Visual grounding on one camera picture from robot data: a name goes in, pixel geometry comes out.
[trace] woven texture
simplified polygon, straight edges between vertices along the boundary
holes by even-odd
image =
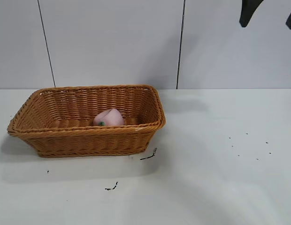
[[[125,125],[93,126],[94,117],[115,108]],[[23,104],[8,133],[41,157],[117,156],[146,150],[165,116],[157,91],[147,85],[41,89]]]

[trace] white wall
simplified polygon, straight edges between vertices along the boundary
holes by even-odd
[[[291,0],[265,0],[246,28],[242,0],[186,0],[179,88],[291,88]]]
[[[183,0],[41,0],[57,86],[176,88]]]
[[[0,88],[52,87],[36,0],[0,0]]]

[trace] white table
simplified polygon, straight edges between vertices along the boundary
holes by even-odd
[[[144,154],[80,158],[7,135],[32,92],[0,90],[0,225],[291,225],[291,90],[163,90]]]

